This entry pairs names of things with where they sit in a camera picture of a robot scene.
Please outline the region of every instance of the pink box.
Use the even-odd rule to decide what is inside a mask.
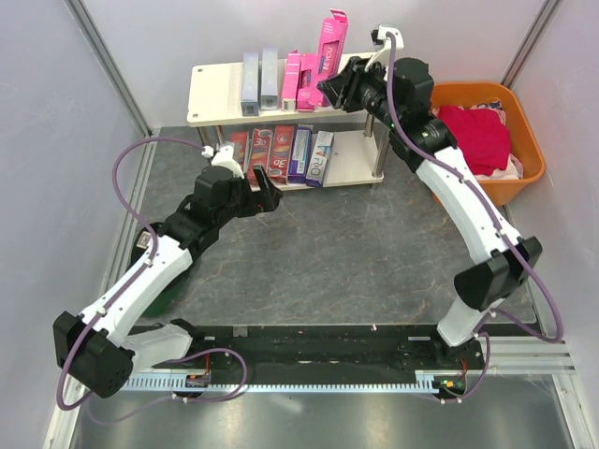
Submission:
[[[314,72],[310,104],[313,106],[328,106],[329,102],[322,92],[316,87],[318,82],[337,75],[339,63],[343,54],[343,44],[349,22],[347,15],[339,9],[330,9],[333,17],[328,17],[322,22],[320,43],[318,44],[317,70]]]
[[[316,55],[301,55],[301,66],[299,68],[299,89],[297,110],[314,110],[314,104],[310,101],[310,96],[314,87],[314,73],[316,69]]]
[[[301,55],[297,50],[287,55],[285,63],[285,78],[283,79],[283,90],[281,91],[281,109],[296,110],[296,98],[298,97],[298,86],[300,85]]]

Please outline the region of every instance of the marble tabletop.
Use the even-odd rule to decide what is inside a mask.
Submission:
[[[192,128],[164,128],[161,136],[198,141]],[[142,214],[164,220],[193,192],[205,164],[197,150],[159,144]],[[287,192],[277,211],[227,224],[165,314],[139,324],[436,323],[456,295],[453,277],[471,265],[444,209],[389,152],[376,187]],[[525,287],[504,308],[535,320]]]

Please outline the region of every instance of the red box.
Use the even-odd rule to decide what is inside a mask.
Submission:
[[[257,128],[252,133],[252,151],[247,166],[247,179],[252,185],[258,185],[254,166],[263,166],[268,171],[270,147],[272,145],[272,130]]]
[[[269,177],[272,181],[280,184],[287,184],[293,132],[293,126],[277,126],[274,128],[274,143],[272,144],[269,160]]]
[[[249,138],[250,133],[247,131],[240,131],[238,133],[231,134],[231,143],[235,149],[233,157],[237,163],[241,166],[243,173],[247,173],[247,151],[249,149]]]

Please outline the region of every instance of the plastic bin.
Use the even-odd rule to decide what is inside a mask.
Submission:
[[[511,152],[524,166],[524,178],[521,180],[480,182],[495,206],[504,206],[526,185],[538,180],[545,172],[543,154],[514,93],[494,82],[447,82],[435,85],[431,101],[434,108],[446,105],[469,108],[494,98],[501,100],[505,110],[512,144]]]

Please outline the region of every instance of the gray floor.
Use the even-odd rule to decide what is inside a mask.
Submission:
[[[93,397],[114,420],[166,393]],[[567,449],[567,426],[550,377],[485,379],[461,405],[411,395],[251,393],[224,403],[171,400],[100,427],[81,412],[71,449]]]
[[[161,136],[197,141],[191,128],[165,128]],[[142,213],[158,221],[175,211],[204,165],[197,150],[160,144]],[[471,265],[445,211],[390,153],[375,189],[289,192],[276,212],[228,224],[182,296],[163,316],[139,323],[436,323],[455,296],[454,275]],[[535,319],[525,288],[504,308]]]

